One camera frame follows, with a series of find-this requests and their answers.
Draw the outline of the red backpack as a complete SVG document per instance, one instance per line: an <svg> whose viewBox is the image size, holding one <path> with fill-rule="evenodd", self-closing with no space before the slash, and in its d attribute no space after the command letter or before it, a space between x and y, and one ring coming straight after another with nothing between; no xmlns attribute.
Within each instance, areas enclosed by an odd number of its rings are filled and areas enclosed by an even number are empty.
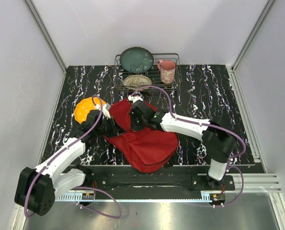
<svg viewBox="0 0 285 230"><path fill-rule="evenodd" d="M132 131L130 107L127 99L111 106L110 115L125 133L105 139L123 153L132 167L143 173L153 173L166 164L176 152L178 136L173 132L153 131L149 128Z"/></svg>

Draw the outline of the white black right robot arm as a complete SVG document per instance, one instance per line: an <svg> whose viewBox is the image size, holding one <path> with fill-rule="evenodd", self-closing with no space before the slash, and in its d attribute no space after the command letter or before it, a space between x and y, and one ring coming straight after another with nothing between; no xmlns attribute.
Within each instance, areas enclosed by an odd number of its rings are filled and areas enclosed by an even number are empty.
<svg viewBox="0 0 285 230"><path fill-rule="evenodd" d="M236 138L229 130L208 119L171 115L162 109L155 110L139 96L129 96L128 100L131 103L129 114L134 131L148 127L151 130L173 132L201 141L207 156L210 157L206 184L212 190L223 185L228 159L236 146Z"/></svg>

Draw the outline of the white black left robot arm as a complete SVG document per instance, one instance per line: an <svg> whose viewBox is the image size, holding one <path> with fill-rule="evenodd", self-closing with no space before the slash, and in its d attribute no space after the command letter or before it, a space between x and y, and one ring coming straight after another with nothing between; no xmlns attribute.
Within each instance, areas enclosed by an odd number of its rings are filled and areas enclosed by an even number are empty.
<svg viewBox="0 0 285 230"><path fill-rule="evenodd" d="M109 115L99 110L91 110L87 120L72 130L70 138L56 153L35 168L25 167L19 176L14 201L24 209L27 218L34 214L45 215L56 198L69 190L95 189L92 170L82 165L64 170L91 147L97 137L117 137L125 131Z"/></svg>

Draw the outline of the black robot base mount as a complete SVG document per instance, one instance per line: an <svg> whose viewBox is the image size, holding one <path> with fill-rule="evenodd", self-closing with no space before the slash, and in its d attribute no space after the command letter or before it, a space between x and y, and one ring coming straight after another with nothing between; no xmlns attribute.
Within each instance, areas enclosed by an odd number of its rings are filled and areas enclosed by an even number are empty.
<svg viewBox="0 0 285 230"><path fill-rule="evenodd" d="M202 192L235 191L231 175L221 182L207 176L208 166L162 167L142 173L129 165L92 165L94 185L118 200L186 200L202 197Z"/></svg>

